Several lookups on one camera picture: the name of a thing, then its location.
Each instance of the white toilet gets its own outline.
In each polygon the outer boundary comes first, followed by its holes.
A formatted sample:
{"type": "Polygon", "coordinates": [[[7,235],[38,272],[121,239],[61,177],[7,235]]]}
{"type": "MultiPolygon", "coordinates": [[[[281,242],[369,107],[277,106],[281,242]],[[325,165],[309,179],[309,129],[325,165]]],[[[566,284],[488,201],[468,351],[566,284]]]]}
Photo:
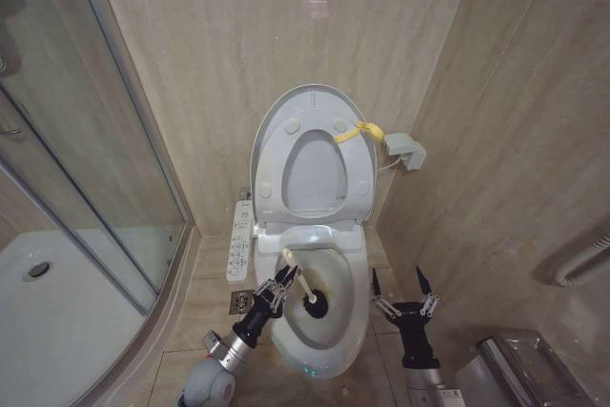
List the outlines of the white toilet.
{"type": "Polygon", "coordinates": [[[292,366],[317,378],[338,376],[350,367],[368,323],[362,223],[373,205],[375,147],[363,134],[338,144],[334,140],[363,119],[335,88],[294,88],[265,115],[252,152],[256,282],[273,278],[283,267],[281,250],[287,247],[329,303],[321,319],[309,316],[304,292],[295,283],[284,316],[270,323],[272,340],[292,366]]]}

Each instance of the yellow tie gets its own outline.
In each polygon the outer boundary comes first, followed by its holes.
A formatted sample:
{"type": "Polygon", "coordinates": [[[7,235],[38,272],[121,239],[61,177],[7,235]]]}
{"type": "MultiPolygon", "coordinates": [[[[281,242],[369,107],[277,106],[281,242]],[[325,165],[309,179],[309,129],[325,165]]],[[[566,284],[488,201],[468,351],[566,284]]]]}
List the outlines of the yellow tie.
{"type": "Polygon", "coordinates": [[[365,123],[364,121],[358,121],[356,123],[356,127],[353,128],[351,131],[347,131],[344,133],[340,133],[339,135],[335,135],[335,142],[336,143],[344,142],[346,140],[349,140],[352,137],[356,137],[361,132],[368,133],[369,136],[377,142],[380,142],[381,140],[383,140],[383,136],[385,135],[377,124],[365,123]]]}

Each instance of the trash can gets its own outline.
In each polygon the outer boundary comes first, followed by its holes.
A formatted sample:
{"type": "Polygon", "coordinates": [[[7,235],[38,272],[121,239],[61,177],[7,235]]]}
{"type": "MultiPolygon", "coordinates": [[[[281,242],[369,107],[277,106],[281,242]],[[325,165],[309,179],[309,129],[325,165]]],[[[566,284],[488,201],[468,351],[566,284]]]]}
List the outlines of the trash can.
{"type": "Polygon", "coordinates": [[[503,331],[477,347],[456,374],[468,407],[595,407],[538,332],[503,331]]]}

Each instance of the floor drain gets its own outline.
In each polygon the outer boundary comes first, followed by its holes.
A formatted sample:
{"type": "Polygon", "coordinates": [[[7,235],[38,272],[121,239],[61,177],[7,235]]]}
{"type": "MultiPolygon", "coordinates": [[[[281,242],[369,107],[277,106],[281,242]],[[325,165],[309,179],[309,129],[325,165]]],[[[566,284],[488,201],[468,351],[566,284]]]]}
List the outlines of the floor drain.
{"type": "Polygon", "coordinates": [[[254,303],[252,290],[233,291],[229,315],[247,314],[254,303]]]}
{"type": "Polygon", "coordinates": [[[48,261],[41,262],[36,264],[34,267],[30,269],[28,272],[28,276],[30,278],[40,278],[42,275],[46,274],[51,269],[51,263],[48,261]]]}

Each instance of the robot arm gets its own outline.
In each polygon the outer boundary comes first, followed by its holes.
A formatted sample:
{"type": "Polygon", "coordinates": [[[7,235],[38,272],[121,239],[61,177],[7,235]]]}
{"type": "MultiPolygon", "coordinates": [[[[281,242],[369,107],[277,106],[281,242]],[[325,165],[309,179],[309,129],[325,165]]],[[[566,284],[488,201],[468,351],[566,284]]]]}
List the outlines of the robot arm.
{"type": "Polygon", "coordinates": [[[254,305],[225,337],[209,331],[204,337],[208,358],[193,369],[178,399],[178,407],[226,407],[243,373],[248,355],[256,347],[270,318],[279,318],[298,267],[284,267],[275,278],[254,290],[254,305]]]}
{"type": "Polygon", "coordinates": [[[421,302],[390,304],[381,295],[381,288],[373,269],[373,302],[388,321],[398,327],[404,356],[407,393],[413,407],[465,407],[461,392],[447,389],[440,375],[440,362],[428,342],[425,326],[432,319],[439,298],[432,293],[430,283],[417,268],[419,287],[424,294],[421,302]]]}

